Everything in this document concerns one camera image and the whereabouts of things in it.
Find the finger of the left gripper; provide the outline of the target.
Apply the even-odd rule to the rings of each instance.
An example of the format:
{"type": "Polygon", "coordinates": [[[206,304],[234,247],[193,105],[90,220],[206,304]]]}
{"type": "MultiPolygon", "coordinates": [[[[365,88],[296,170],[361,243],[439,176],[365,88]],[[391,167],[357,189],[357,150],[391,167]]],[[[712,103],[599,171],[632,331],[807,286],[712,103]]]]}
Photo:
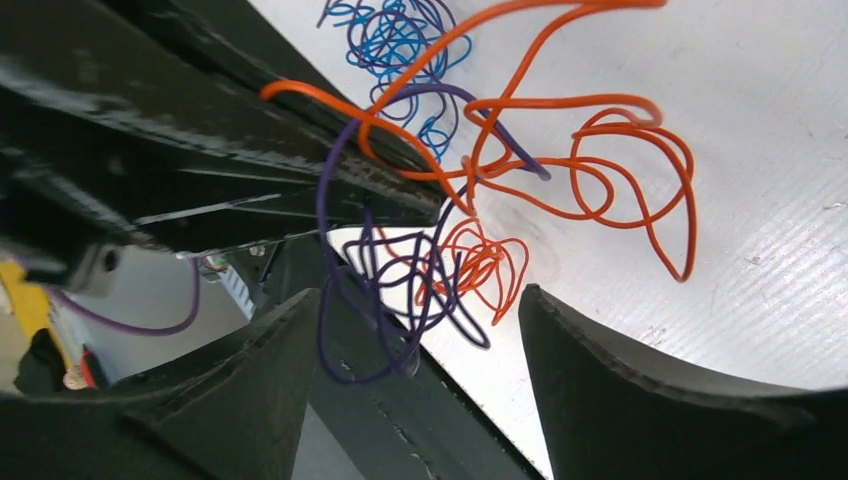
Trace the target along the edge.
{"type": "MultiPolygon", "coordinates": [[[[339,93],[248,1],[135,1],[132,13],[138,25],[169,51],[253,95],[279,79],[339,93]]],[[[296,92],[278,94],[266,105],[281,117],[281,138],[309,147],[306,158],[322,172],[349,117],[296,92]]],[[[399,174],[425,171],[422,156],[384,130],[368,138],[374,158],[362,153],[353,139],[342,143],[325,193],[330,225],[360,225],[366,210],[379,225],[434,224],[446,199],[443,189],[399,174]]]]}

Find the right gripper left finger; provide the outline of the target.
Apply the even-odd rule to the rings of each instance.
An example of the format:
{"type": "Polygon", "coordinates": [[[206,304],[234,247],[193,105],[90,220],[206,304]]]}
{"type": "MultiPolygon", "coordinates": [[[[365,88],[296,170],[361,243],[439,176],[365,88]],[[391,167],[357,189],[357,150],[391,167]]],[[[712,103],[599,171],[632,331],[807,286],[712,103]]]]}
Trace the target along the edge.
{"type": "Polygon", "coordinates": [[[111,386],[1,398],[5,479],[287,479],[320,293],[111,386]]]}

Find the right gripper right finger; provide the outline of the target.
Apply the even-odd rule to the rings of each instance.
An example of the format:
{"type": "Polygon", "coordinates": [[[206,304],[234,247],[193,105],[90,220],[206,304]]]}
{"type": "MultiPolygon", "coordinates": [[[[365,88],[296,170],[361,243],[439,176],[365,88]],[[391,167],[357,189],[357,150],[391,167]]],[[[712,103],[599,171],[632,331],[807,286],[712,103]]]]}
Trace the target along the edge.
{"type": "Polygon", "coordinates": [[[843,479],[847,392],[710,370],[585,316],[536,284],[518,310],[557,479],[843,479]]]}

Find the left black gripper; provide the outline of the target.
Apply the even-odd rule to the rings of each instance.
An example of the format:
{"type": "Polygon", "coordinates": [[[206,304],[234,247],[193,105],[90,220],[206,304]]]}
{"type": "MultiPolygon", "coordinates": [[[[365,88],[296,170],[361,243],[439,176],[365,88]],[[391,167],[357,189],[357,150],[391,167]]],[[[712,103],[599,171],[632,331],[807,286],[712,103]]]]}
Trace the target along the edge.
{"type": "Polygon", "coordinates": [[[311,149],[133,2],[1,5],[1,245],[30,281],[92,290],[124,246],[219,253],[315,227],[311,149]]]}

